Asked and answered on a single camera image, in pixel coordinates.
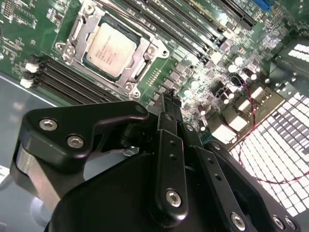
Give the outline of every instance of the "cable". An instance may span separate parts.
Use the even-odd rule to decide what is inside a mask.
[[[248,86],[246,83],[245,83],[243,86],[246,88],[246,90],[247,90],[247,92],[248,92],[248,95],[249,95],[249,101],[250,101],[250,104],[251,104],[251,111],[252,111],[252,117],[253,117],[253,126],[252,126],[252,129],[251,129],[251,131],[245,136],[245,138],[243,139],[243,141],[242,141],[241,144],[239,145],[239,146],[240,146],[240,149],[239,149],[239,152],[238,152],[238,161],[239,161],[239,163],[241,164],[241,166],[242,166],[243,168],[245,168],[245,167],[244,167],[244,164],[243,164],[243,162],[242,162],[242,159],[241,159],[242,148],[243,148],[243,145],[244,145],[246,139],[250,136],[250,134],[251,134],[253,131],[256,130],[256,128],[257,128],[257,123],[256,123],[256,120],[255,120],[255,107],[254,107],[253,98],[252,98],[252,95],[251,95],[251,92],[250,92],[250,88],[249,88],[249,86]],[[285,180],[282,180],[282,181],[279,181],[279,182],[270,181],[270,180],[263,180],[263,179],[261,179],[261,178],[255,177],[255,176],[254,176],[254,178],[255,178],[257,181],[265,182],[265,183],[268,183],[268,184],[283,185],[283,184],[288,184],[288,183],[293,182],[293,181],[297,182],[297,181],[299,181],[302,177],[305,177],[305,176],[307,176],[307,175],[309,175],[309,172],[304,173],[302,176],[294,177],[294,178],[291,179],[291,180],[286,180],[286,179],[285,179]]]

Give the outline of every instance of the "screw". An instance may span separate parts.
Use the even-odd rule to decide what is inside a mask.
[[[94,11],[95,11],[95,8],[94,8],[93,5],[88,5],[88,6],[85,7],[85,13],[87,15],[92,14]]]
[[[231,214],[231,219],[233,224],[240,230],[240,231],[245,231],[246,225],[244,221],[241,219],[241,217],[237,213],[232,213]]]
[[[179,207],[182,203],[179,194],[173,190],[168,190],[166,192],[166,200],[174,207]]]
[[[193,131],[193,127],[191,125],[187,124],[187,128],[189,131]]]
[[[214,148],[216,148],[217,150],[220,150],[220,145],[218,144],[218,142],[214,141],[212,142]]]
[[[43,119],[39,122],[39,125],[45,131],[54,131],[58,128],[58,124],[52,119]]]
[[[147,53],[148,53],[148,55],[152,56],[155,53],[155,48],[149,47]]]
[[[293,230],[296,230],[296,225],[288,217],[285,218],[285,221]]]
[[[145,109],[141,107],[140,105],[135,106],[135,109],[140,113],[145,113]]]
[[[126,84],[126,90],[131,91],[132,90],[132,85],[131,84]]]
[[[169,114],[165,114],[165,117],[169,120],[169,121],[172,121],[173,119],[171,118],[171,116],[169,116]]]
[[[84,146],[84,140],[79,136],[70,136],[67,142],[68,145],[73,148],[81,148]]]
[[[276,223],[276,225],[280,228],[280,229],[284,229],[284,224],[282,223],[282,221],[277,217],[277,216],[273,216],[272,219],[274,220],[274,222]]]

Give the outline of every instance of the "electronic component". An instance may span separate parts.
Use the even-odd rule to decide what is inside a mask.
[[[208,69],[212,69],[212,68],[214,67],[214,63],[211,62],[211,61],[208,61],[208,62],[206,63],[206,65],[205,65],[205,67],[208,68]]]
[[[230,22],[226,23],[226,27],[231,29],[231,30],[234,30],[234,28],[235,28],[235,26],[232,23],[230,23]]]
[[[204,109],[204,107],[203,107],[202,105],[199,105],[199,106],[197,107],[197,110],[199,111],[199,113],[200,113],[202,116],[204,116],[204,115],[206,114],[206,111],[205,111],[205,109]]]
[[[225,12],[237,21],[242,27],[251,30],[256,22],[243,9],[241,9],[232,0],[213,0],[218,6],[222,7]]]
[[[170,80],[166,79],[163,84],[167,87],[167,88],[172,88],[174,83],[171,82]]]
[[[243,37],[245,36],[245,34],[244,34],[243,32],[240,32],[240,33],[238,34],[238,36],[241,37],[241,38],[243,38]]]
[[[227,107],[222,114],[227,124],[238,132],[242,131],[249,125],[249,122],[238,115],[232,106]]]
[[[238,68],[235,64],[230,64],[228,67],[227,67],[227,70],[229,71],[229,73],[235,73]]]
[[[222,122],[218,113],[208,119],[208,127],[212,136],[224,144],[228,144],[236,138],[236,133]]]
[[[215,76],[214,72],[209,70],[207,73],[206,73],[206,76],[209,77],[209,78],[213,78]]]
[[[236,45],[233,45],[230,49],[231,52],[236,53],[238,52],[239,48]]]
[[[204,124],[204,122],[202,120],[198,121],[198,126],[199,126],[199,129],[201,131],[205,131],[206,130],[205,124]]]
[[[118,77],[125,68],[132,65],[136,48],[135,42],[103,23],[89,46],[86,58],[102,71]]]
[[[233,99],[235,97],[235,94],[229,88],[226,89],[225,93],[229,99]]]
[[[190,81],[190,86],[191,88],[198,88],[199,84],[198,84],[198,81],[193,79]]]
[[[191,97],[191,94],[192,94],[192,92],[191,92],[190,89],[188,89],[188,88],[184,88],[184,89],[183,89],[183,95],[184,95],[186,98],[190,98],[190,97]]]
[[[95,17],[89,17],[92,3]],[[117,19],[94,1],[85,1],[66,43],[56,43],[63,60],[105,86],[138,98],[138,83],[157,58],[167,58],[169,50],[161,40],[143,28]]]
[[[186,67],[179,63],[176,65],[175,70],[179,73],[179,74],[183,74],[183,72],[186,70]]]
[[[240,96],[237,101],[235,102],[235,107],[242,111],[246,115],[250,115],[252,113],[251,111],[251,103],[250,101],[245,98],[244,96]]]
[[[177,81],[180,78],[180,75],[174,71],[172,71],[169,75],[170,79]]]
[[[243,64],[243,58],[239,56],[234,56],[233,57],[233,62],[236,66],[240,66]]]
[[[250,92],[251,97],[260,104],[263,104],[263,102],[265,102],[270,96],[266,91],[264,91],[262,87],[257,84],[253,84],[250,86]]]
[[[121,99],[53,60],[32,56],[20,84],[40,87],[73,105],[118,102]]]
[[[226,95],[225,93],[223,93],[223,94],[221,95],[220,99],[221,99],[221,101],[222,101],[225,105],[229,104],[229,102],[230,102],[230,100],[228,99],[228,97],[227,97],[227,95]]]
[[[188,103],[186,103],[186,104],[183,106],[183,109],[186,110],[186,111],[188,111],[188,110],[191,109],[191,106],[190,106]]]
[[[257,75],[253,72],[253,71],[251,71],[250,69],[247,69],[247,68],[245,68],[245,69],[243,69],[242,70],[251,80],[256,80],[257,79]]]
[[[252,1],[263,11],[270,11],[271,9],[271,4],[269,4],[266,0],[252,0]]]

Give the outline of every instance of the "mounting hole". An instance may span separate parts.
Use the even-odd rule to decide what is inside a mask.
[[[173,154],[170,154],[169,157],[171,158],[172,161],[176,161],[177,160],[176,156],[173,155]]]
[[[216,177],[217,180],[222,181],[222,178],[218,174],[215,174],[214,177]]]

